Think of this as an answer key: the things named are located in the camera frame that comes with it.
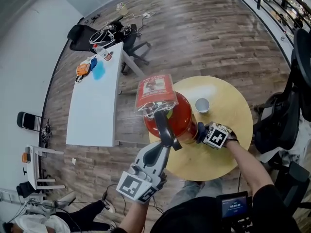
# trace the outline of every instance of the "fire extinguisher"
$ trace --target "fire extinguisher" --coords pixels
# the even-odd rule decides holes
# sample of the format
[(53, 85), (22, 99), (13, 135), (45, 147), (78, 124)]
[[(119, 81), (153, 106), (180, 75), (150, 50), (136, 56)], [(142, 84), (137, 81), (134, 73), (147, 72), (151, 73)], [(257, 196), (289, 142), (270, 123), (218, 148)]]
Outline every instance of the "fire extinguisher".
[[(169, 111), (164, 111), (168, 119), (169, 127), (174, 135), (182, 143), (192, 143), (198, 135), (198, 124), (192, 114), (191, 105), (180, 93), (176, 92), (178, 104)], [(156, 137), (160, 137), (159, 128), (155, 118), (144, 116), (144, 123), (148, 131)]]

